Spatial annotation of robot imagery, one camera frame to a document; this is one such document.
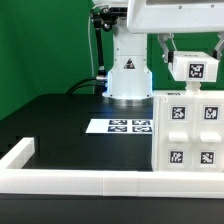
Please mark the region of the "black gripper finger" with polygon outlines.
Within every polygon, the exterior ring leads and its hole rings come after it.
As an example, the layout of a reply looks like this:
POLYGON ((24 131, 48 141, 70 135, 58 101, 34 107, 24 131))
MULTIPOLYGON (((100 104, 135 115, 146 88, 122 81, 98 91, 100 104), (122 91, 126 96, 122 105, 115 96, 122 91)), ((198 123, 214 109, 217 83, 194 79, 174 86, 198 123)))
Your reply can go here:
POLYGON ((218 34, 218 37, 219 37, 219 41, 212 52, 212 56, 215 59, 220 60, 222 57, 222 51, 224 50, 224 32, 220 32, 218 34))
POLYGON ((158 42, 163 50, 162 58, 165 63, 171 63, 173 60, 173 52, 168 48, 167 41, 170 40, 173 42, 174 34, 173 33, 161 33, 158 35, 158 42))

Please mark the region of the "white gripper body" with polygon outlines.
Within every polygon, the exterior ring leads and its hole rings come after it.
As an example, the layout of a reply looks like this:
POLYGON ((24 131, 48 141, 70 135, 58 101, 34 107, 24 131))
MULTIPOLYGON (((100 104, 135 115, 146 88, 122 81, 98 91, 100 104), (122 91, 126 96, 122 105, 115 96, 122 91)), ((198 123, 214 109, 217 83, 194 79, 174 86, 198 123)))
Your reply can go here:
POLYGON ((224 0, 129 0, 132 33, 224 31, 224 0))

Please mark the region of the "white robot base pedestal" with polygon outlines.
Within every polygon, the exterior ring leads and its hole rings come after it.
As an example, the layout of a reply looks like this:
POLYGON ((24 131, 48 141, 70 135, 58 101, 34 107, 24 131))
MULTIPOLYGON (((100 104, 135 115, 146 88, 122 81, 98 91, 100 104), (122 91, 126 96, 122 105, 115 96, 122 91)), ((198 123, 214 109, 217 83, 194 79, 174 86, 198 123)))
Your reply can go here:
MULTIPOLYGON (((105 0, 124 3, 128 0, 105 0)), ((133 34, 127 28, 127 17, 119 17, 113 26, 113 65, 107 72, 101 95, 106 101, 123 105, 140 105, 151 101, 152 72, 147 66, 147 35, 133 34)))

